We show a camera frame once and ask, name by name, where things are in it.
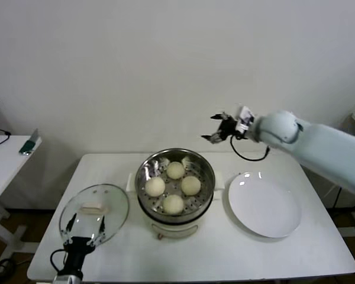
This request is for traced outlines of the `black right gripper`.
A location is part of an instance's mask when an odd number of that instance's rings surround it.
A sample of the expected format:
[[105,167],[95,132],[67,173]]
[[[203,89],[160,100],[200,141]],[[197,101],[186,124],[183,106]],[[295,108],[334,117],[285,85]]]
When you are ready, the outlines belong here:
[[229,114],[222,112],[210,117],[212,120],[221,120],[218,131],[211,135],[201,135],[206,141],[211,144],[218,144],[223,142],[227,137],[239,135],[239,131],[236,129],[237,121]]

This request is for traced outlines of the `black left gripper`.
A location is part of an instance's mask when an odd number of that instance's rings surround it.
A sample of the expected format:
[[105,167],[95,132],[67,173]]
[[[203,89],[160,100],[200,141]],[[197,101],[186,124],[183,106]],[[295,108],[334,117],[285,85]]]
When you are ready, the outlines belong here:
[[61,237],[64,244],[64,250],[67,253],[67,259],[64,264],[65,269],[81,269],[86,255],[95,250],[106,240],[105,216],[99,218],[100,224],[96,233],[89,237],[71,237],[72,227],[75,223],[77,213],[68,221],[66,228],[61,230]]

